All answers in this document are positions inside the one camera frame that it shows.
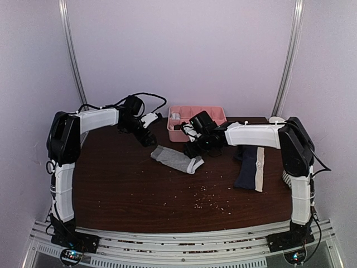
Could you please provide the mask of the grey boxer briefs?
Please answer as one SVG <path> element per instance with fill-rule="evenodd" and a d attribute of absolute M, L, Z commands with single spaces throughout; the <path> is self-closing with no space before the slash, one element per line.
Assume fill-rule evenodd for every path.
<path fill-rule="evenodd" d="M 196 170 L 204 164 L 201 156 L 189 158 L 184 153 L 158 145 L 150 157 L 161 164 L 187 174 L 195 174 Z"/>

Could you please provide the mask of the navy and cream underwear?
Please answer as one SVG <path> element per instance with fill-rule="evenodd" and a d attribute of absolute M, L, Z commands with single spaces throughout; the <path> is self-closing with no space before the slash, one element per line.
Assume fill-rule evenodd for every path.
<path fill-rule="evenodd" d="M 262 192 L 264 179 L 264 148 L 251 145 L 239 145 L 234 157 L 240 161 L 241 167 L 233 187 Z"/>

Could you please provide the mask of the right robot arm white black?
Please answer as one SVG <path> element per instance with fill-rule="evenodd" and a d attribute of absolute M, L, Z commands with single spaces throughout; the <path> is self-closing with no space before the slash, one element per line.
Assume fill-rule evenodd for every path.
<path fill-rule="evenodd" d="M 312 181 L 315 147 L 297 117 L 268 123 L 236 121 L 217 125 L 207 112 L 202 111 L 181 123 L 180 128 L 190 139 L 184 150 L 190 158 L 224 146 L 280 150 L 284 171 L 291 182 L 292 215 L 289 231 L 267 236 L 269 250 L 286 251 L 305 247 L 314 241 L 310 226 L 315 197 Z"/>

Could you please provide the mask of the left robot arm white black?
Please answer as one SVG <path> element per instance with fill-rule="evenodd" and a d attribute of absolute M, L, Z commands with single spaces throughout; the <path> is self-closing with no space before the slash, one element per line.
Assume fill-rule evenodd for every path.
<path fill-rule="evenodd" d="M 73 173 L 81 153 L 81 136 L 92 130 L 117 126 L 131 133 L 144 147 L 156 145 L 149 126 L 162 119 L 156 110 L 144 114 L 144 102 L 133 94 L 116 104 L 96 107 L 83 104 L 76 112 L 57 112 L 46 141 L 51 175 L 52 206 L 50 222 L 54 228 L 51 242 L 70 251 L 96 253 L 99 237 L 76 231 L 73 209 Z"/>

